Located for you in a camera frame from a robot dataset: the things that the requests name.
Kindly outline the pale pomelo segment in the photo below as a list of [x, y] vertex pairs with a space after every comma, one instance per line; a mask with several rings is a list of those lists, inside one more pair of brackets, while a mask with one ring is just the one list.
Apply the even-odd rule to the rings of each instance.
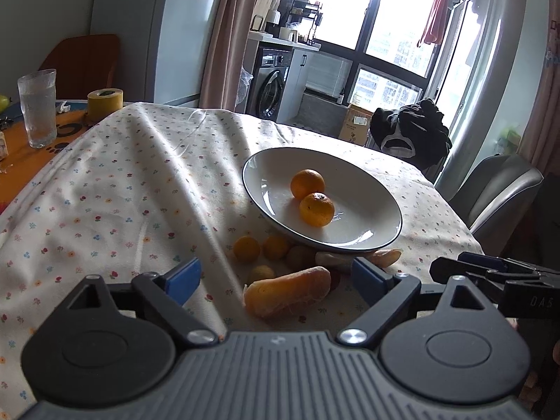
[[[400, 249], [390, 248], [378, 249], [371, 253], [361, 254], [361, 257], [364, 257], [368, 262], [371, 262], [371, 264], [379, 268], [387, 268], [397, 262], [400, 259], [400, 255]], [[333, 267], [341, 271], [349, 271], [355, 258], [356, 255], [352, 254], [320, 251], [315, 254], [315, 264], [325, 268]]]

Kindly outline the brown longan fruit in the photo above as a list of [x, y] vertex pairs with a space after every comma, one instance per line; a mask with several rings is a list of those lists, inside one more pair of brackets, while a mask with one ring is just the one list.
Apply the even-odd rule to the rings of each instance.
[[307, 246], [293, 246], [286, 255], [286, 265], [291, 272], [315, 266], [316, 251]]
[[256, 266], [254, 267], [247, 280], [247, 284], [251, 285], [254, 282], [274, 279], [276, 277], [275, 271], [269, 266]]

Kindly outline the white plate blue rim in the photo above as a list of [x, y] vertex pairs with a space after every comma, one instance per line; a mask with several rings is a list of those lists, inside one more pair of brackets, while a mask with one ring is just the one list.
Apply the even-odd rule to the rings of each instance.
[[403, 216], [380, 181], [349, 162], [304, 148], [271, 148], [244, 164], [246, 192], [293, 239], [321, 250], [365, 253], [393, 243]]

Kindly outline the small orange kumquat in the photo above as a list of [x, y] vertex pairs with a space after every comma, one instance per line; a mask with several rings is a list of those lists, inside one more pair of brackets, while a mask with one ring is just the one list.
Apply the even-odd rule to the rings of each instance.
[[270, 235], [262, 245], [264, 256], [272, 262], [283, 259], [291, 249], [291, 241], [281, 234]]
[[259, 258], [261, 246], [252, 236], [244, 235], [233, 244], [232, 252], [241, 264], [252, 264]]

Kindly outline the grey leather chair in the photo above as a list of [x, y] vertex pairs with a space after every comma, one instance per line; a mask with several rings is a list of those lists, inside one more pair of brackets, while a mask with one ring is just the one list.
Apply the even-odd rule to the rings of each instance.
[[450, 206], [487, 255], [497, 256], [544, 180], [520, 155], [494, 155], [473, 169]]

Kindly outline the mandarin orange front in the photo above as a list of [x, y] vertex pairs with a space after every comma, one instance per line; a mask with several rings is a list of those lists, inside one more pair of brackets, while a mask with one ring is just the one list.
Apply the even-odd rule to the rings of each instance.
[[335, 206], [331, 199], [322, 192], [309, 194], [299, 204], [301, 219], [315, 228], [327, 226], [335, 214]]

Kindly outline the floral white tablecloth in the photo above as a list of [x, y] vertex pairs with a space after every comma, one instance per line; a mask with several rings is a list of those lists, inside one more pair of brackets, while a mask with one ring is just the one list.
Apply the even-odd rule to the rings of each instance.
[[186, 310], [218, 334], [337, 332], [358, 317], [365, 305], [348, 279], [296, 316], [265, 322], [243, 307], [248, 269], [232, 245], [243, 235], [264, 240], [273, 229], [243, 188], [242, 166], [287, 145], [352, 162], [394, 195], [404, 217], [394, 271], [428, 282], [433, 259], [480, 250], [432, 184], [397, 158], [229, 111], [132, 104], [64, 149], [2, 213], [2, 417], [33, 403], [21, 350], [88, 274], [128, 282], [197, 258], [202, 280]]

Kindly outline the small orange kumquat right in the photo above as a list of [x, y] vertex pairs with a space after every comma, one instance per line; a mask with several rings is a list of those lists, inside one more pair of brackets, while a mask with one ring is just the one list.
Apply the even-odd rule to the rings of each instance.
[[262, 245], [264, 256], [272, 262], [283, 259], [291, 249], [291, 241], [281, 234], [270, 235]]

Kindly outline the mandarin orange rear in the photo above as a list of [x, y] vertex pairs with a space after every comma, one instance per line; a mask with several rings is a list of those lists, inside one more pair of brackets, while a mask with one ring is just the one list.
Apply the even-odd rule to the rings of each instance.
[[309, 194], [323, 193], [326, 189], [322, 175], [312, 169], [299, 171], [293, 176], [289, 186], [293, 197], [298, 201]]

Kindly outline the cardboard box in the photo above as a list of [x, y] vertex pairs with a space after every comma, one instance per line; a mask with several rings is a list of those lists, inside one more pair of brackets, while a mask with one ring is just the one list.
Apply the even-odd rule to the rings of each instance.
[[373, 113], [351, 104], [346, 110], [339, 139], [359, 146], [366, 146], [370, 136], [370, 122]]

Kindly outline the brown wooden chair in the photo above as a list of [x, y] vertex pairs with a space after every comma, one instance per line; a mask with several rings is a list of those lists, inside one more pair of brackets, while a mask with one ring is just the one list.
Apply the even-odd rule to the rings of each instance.
[[56, 70], [58, 100], [84, 100], [91, 91], [113, 86], [119, 56], [117, 35], [84, 35], [57, 44], [39, 69]]

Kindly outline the green yellow fruit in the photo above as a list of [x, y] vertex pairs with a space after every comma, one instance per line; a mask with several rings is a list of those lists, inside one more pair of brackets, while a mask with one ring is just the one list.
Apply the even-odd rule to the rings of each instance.
[[11, 104], [11, 99], [7, 96], [0, 95], [0, 113], [3, 113]]

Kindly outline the pink curtain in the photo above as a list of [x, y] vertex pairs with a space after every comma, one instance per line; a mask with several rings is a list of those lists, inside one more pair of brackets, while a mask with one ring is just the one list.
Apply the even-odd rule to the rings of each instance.
[[199, 106], [234, 110], [256, 0], [219, 0], [200, 90]]

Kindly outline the grey washing machine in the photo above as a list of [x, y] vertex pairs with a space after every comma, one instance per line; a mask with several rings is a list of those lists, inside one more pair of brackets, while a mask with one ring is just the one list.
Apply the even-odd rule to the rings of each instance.
[[277, 119], [291, 62], [291, 48], [259, 45], [246, 106], [249, 115], [272, 121]]

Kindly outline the red hanging towel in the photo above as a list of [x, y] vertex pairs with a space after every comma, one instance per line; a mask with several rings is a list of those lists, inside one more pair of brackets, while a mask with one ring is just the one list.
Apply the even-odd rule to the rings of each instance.
[[424, 31], [417, 47], [422, 44], [441, 44], [447, 24], [448, 9], [451, 0], [434, 0], [430, 9]]

